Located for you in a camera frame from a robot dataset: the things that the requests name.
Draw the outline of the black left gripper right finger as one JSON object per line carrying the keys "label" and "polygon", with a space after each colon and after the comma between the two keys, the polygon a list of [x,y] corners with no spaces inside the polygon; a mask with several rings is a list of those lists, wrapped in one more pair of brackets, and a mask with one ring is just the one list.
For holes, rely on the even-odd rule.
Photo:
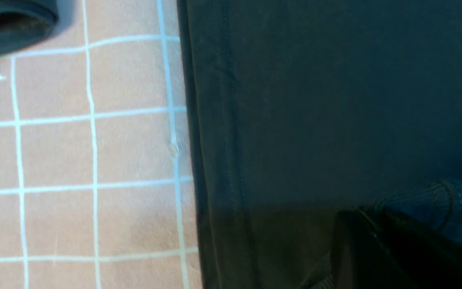
{"label": "black left gripper right finger", "polygon": [[370,229],[361,289],[462,289],[462,242],[393,208],[362,210]]}

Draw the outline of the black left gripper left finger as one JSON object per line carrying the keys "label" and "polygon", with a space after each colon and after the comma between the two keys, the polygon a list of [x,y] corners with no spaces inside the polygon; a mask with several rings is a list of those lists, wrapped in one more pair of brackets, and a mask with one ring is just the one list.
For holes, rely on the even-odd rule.
{"label": "black left gripper left finger", "polygon": [[372,222],[357,210],[335,217],[330,254],[336,289],[414,289],[398,267]]}

